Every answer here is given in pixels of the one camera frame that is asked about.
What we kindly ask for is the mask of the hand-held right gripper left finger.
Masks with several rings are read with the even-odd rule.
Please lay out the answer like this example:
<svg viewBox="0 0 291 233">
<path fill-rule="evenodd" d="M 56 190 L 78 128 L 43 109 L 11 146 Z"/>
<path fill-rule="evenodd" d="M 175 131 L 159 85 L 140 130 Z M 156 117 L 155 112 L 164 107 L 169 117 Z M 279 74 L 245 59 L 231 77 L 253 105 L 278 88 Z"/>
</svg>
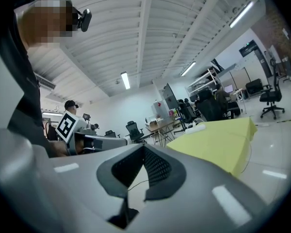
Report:
<svg viewBox="0 0 291 233">
<path fill-rule="evenodd" d="M 0 130 L 0 194 L 36 233 L 140 233 L 129 229 L 129 211 L 101 218 L 63 181 L 43 147 Z"/>
</svg>

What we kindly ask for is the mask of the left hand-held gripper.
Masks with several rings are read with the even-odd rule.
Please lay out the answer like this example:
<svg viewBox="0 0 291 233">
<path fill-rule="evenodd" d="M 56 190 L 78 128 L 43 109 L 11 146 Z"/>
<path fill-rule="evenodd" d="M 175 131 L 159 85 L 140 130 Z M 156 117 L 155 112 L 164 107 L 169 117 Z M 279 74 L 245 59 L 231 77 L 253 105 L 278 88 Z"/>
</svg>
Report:
<svg viewBox="0 0 291 233">
<path fill-rule="evenodd" d="M 76 116 L 69 111 L 65 111 L 57 128 L 58 136 L 65 142 L 67 152 L 70 156 L 77 155 L 76 141 L 79 139 L 93 136 L 93 146 L 95 150 L 111 150 L 126 146 L 127 140 L 124 138 L 96 136 L 94 124 L 90 123 L 90 115 L 83 114 L 82 117 Z"/>
</svg>

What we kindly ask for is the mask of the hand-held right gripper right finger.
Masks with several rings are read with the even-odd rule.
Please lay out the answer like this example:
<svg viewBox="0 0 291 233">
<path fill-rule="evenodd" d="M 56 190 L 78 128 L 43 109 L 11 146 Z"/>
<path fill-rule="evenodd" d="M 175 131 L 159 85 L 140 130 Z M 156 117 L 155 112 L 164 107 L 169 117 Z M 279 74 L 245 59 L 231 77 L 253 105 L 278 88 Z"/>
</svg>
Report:
<svg viewBox="0 0 291 233">
<path fill-rule="evenodd" d="M 250 233 L 267 208 L 263 199 L 217 165 L 175 150 L 156 150 L 179 160 L 182 187 L 170 198 L 146 201 L 123 233 Z"/>
</svg>

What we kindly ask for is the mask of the white power strip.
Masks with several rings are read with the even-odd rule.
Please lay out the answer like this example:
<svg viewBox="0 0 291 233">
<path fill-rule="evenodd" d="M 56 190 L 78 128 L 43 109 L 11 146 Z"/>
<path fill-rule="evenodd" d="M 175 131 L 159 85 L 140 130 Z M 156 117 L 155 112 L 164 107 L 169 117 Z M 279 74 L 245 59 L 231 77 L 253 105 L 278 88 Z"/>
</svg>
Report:
<svg viewBox="0 0 291 233">
<path fill-rule="evenodd" d="M 206 125 L 204 124 L 197 124 L 194 127 L 188 128 L 185 130 L 185 134 L 193 134 L 202 130 L 206 129 Z"/>
</svg>

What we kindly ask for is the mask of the person's left forearm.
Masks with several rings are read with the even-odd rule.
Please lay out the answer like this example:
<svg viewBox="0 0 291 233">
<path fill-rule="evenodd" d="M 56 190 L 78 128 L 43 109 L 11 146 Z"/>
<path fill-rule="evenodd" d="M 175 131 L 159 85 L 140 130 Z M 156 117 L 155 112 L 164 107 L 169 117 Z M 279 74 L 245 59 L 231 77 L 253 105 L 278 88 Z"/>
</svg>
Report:
<svg viewBox="0 0 291 233">
<path fill-rule="evenodd" d="M 65 141 L 49 141 L 51 149 L 56 153 L 57 157 L 68 156 Z"/>
</svg>

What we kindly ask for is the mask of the black office chair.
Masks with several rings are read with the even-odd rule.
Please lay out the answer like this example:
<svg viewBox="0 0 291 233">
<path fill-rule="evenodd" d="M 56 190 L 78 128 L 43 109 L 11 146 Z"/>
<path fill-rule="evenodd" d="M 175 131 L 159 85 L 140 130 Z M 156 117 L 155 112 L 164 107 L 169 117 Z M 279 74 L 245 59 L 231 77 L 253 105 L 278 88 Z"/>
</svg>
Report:
<svg viewBox="0 0 291 233">
<path fill-rule="evenodd" d="M 219 121 L 224 119 L 220 105 L 210 90 L 199 92 L 195 105 L 206 121 Z"/>
<path fill-rule="evenodd" d="M 273 84 L 267 84 L 264 85 L 266 89 L 263 89 L 263 93 L 260 96 L 259 101 L 264 102 L 267 104 L 267 107 L 262 109 L 262 114 L 260 115 L 260 118 L 263 118 L 263 116 L 269 112 L 273 113 L 273 118 L 276 120 L 276 113 L 275 111 L 281 111 L 282 113 L 285 113 L 285 109 L 278 107 L 275 103 L 280 102 L 282 99 L 282 93 L 279 87 L 279 82 L 276 77 L 276 61 L 274 58 L 270 59 L 270 64 L 273 68 Z"/>
<path fill-rule="evenodd" d="M 182 131 L 184 132 L 187 129 L 186 124 L 193 124 L 196 116 L 190 104 L 185 103 L 183 100 L 178 100 L 178 114 Z"/>
<path fill-rule="evenodd" d="M 126 129 L 129 132 L 129 137 L 132 143 L 143 143 L 145 142 L 143 129 L 138 129 L 136 122 L 129 121 L 126 125 Z"/>
</svg>

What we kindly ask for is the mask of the white cabinet with red mark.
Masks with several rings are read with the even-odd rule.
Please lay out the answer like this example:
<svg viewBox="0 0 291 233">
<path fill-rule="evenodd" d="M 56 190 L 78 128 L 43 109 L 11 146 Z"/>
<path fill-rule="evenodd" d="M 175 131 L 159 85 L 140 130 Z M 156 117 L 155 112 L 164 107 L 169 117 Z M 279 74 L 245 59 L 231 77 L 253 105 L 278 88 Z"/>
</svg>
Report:
<svg viewBox="0 0 291 233">
<path fill-rule="evenodd" d="M 169 113 L 163 101 L 156 100 L 151 108 L 156 119 L 166 119 L 169 117 Z"/>
</svg>

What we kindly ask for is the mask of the yellow-green covered table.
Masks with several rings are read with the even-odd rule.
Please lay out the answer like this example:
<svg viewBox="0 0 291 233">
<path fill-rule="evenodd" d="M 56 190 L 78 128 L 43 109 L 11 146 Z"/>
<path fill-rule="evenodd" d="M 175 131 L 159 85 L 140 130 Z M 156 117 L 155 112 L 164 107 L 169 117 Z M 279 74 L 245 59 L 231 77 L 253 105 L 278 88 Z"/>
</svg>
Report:
<svg viewBox="0 0 291 233">
<path fill-rule="evenodd" d="M 251 141 L 258 131 L 249 118 L 201 122 L 206 129 L 183 134 L 166 146 L 169 149 L 216 164 L 234 177 L 246 169 Z"/>
</svg>

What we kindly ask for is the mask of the ceiling tube light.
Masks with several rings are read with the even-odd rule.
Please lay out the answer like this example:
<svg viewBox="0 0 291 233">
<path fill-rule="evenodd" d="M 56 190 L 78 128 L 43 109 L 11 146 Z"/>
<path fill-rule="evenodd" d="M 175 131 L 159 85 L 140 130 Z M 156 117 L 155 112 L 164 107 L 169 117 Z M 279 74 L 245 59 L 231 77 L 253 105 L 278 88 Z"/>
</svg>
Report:
<svg viewBox="0 0 291 233">
<path fill-rule="evenodd" d="M 185 76 L 191 69 L 192 67 L 194 67 L 196 64 L 196 62 L 192 62 L 186 69 L 185 71 L 182 73 L 181 77 Z"/>
<path fill-rule="evenodd" d="M 249 2 L 242 10 L 241 12 L 233 19 L 233 21 L 230 23 L 230 28 L 233 28 L 245 15 L 246 13 L 253 7 L 254 2 Z"/>
<path fill-rule="evenodd" d="M 128 78 L 127 72 L 121 73 L 121 78 L 122 78 L 122 81 L 124 83 L 125 88 L 127 90 L 130 89 L 130 83 L 129 83 L 129 78 Z"/>
</svg>

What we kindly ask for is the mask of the large dark display panel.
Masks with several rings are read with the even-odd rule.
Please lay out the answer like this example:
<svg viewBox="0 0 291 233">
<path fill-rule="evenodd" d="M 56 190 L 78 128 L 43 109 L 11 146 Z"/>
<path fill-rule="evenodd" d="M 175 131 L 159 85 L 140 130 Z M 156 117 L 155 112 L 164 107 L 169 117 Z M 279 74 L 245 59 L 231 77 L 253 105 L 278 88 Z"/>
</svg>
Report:
<svg viewBox="0 0 291 233">
<path fill-rule="evenodd" d="M 163 98 L 170 110 L 178 108 L 178 101 L 168 83 L 164 87 Z"/>
</svg>

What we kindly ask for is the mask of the person's torso in black shirt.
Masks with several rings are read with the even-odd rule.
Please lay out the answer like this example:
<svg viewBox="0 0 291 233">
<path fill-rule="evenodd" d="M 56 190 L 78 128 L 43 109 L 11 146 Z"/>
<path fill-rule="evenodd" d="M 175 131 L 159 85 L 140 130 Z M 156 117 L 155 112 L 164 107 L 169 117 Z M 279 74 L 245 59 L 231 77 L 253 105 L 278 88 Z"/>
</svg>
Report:
<svg viewBox="0 0 291 233">
<path fill-rule="evenodd" d="M 14 109 L 8 129 L 28 139 L 33 145 L 45 148 L 48 157 L 55 157 L 51 145 L 44 136 L 40 108 L 39 82 L 23 46 L 12 9 L 3 16 L 0 26 L 0 55 L 12 77 L 24 92 Z"/>
</svg>

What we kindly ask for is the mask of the ceiling air vent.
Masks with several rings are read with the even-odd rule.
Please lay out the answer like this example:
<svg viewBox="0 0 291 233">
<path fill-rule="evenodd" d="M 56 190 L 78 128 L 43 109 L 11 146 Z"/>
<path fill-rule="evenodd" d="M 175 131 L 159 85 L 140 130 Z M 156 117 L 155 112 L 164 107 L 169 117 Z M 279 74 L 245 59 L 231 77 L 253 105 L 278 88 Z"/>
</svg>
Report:
<svg viewBox="0 0 291 233">
<path fill-rule="evenodd" d="M 48 79 L 38 75 L 35 73 L 35 76 L 40 84 L 41 87 L 44 87 L 45 89 L 48 90 L 54 90 L 56 87 L 56 84 L 54 84 L 53 82 L 49 81 Z"/>
</svg>

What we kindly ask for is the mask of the white metal shelf rack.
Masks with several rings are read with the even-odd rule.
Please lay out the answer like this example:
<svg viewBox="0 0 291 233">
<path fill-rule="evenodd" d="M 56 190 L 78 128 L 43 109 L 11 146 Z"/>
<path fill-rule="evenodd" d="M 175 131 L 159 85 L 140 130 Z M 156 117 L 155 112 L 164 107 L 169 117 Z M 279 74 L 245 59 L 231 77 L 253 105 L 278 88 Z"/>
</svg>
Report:
<svg viewBox="0 0 291 233">
<path fill-rule="evenodd" d="M 198 97 L 198 93 L 203 90 L 210 90 L 213 94 L 216 92 L 216 85 L 222 84 L 217 69 L 210 67 L 207 71 L 190 85 L 186 87 L 187 94 L 189 99 L 194 102 Z"/>
</svg>

